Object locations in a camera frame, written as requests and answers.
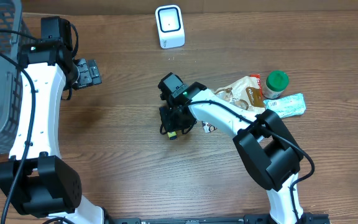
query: light blue wrapper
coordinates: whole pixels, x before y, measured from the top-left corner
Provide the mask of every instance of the light blue wrapper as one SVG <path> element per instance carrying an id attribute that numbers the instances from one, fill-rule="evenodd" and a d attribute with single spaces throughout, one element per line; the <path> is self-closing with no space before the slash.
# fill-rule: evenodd
<path id="1" fill-rule="evenodd" d="M 286 96 L 278 100 L 264 100 L 264 103 L 266 109 L 276 112 L 281 118 L 301 115 L 306 110 L 302 93 Z"/>

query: wooden table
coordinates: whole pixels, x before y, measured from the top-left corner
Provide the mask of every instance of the wooden table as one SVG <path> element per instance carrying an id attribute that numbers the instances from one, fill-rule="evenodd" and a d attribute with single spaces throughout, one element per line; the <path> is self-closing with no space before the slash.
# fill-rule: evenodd
<path id="1" fill-rule="evenodd" d="M 316 172 L 299 185 L 306 212 L 358 223 L 358 11 L 185 14 L 186 45 L 161 50 L 154 15 L 67 17 L 79 57 L 95 58 L 103 84 L 60 108 L 59 145 L 83 193 L 114 217 L 230 217 L 268 213 L 232 140 L 200 124 L 175 141 L 159 134 L 157 84 L 174 72 L 191 84 L 226 86 L 272 70 L 307 110 L 286 118 Z M 26 18 L 35 36 L 39 18 Z M 6 155 L 0 155 L 0 162 Z M 306 159 L 301 175 L 309 172 Z M 0 216 L 5 201 L 0 191 Z M 8 223 L 41 223 L 11 207 Z"/>

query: snack package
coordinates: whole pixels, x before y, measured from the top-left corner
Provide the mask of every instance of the snack package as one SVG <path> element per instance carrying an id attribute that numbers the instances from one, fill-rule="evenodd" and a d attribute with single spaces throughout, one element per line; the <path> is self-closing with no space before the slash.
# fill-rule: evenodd
<path id="1" fill-rule="evenodd" d="M 258 114 L 265 111 L 259 74 L 241 78 L 231 85 L 218 88 L 214 93 L 220 99 L 244 110 Z M 202 125 L 206 133 L 216 130 L 213 125 L 207 122 L 203 121 Z"/>
<path id="2" fill-rule="evenodd" d="M 286 96 L 278 100 L 265 100 L 264 103 L 266 104 L 266 109 L 276 112 L 280 118 L 301 115 L 306 110 L 302 93 Z"/>

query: yellow object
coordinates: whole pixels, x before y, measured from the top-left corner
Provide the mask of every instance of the yellow object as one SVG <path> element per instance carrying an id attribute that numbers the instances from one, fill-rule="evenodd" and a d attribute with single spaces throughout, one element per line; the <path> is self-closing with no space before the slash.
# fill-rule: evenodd
<path id="1" fill-rule="evenodd" d="M 176 139 L 176 138 L 177 138 L 177 133 L 176 133 L 176 131 L 171 132 L 171 133 L 168 133 L 168 137 L 169 137 L 170 140 Z"/>

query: wooden tabletop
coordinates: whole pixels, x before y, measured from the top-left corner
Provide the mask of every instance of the wooden tabletop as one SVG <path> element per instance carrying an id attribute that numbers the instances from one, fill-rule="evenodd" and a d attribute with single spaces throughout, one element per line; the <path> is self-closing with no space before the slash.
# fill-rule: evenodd
<path id="1" fill-rule="evenodd" d="M 232 140 L 201 125 L 170 141 L 159 134 L 161 78 L 174 72 L 217 89 L 251 73 L 286 71 L 284 95 L 307 110 L 284 122 L 313 158 L 299 185 L 306 212 L 358 223 L 358 11 L 183 15 L 186 44 L 162 50 L 154 15 L 67 17 L 79 57 L 96 59 L 103 84 L 61 102 L 59 146 L 83 193 L 113 217 L 232 217 L 268 213 Z M 39 17 L 26 18 L 39 37 Z M 7 155 L 0 155 L 0 162 Z M 301 175 L 310 170 L 306 159 Z M 5 201 L 0 190 L 0 216 Z M 41 223 L 11 207 L 8 223 Z"/>

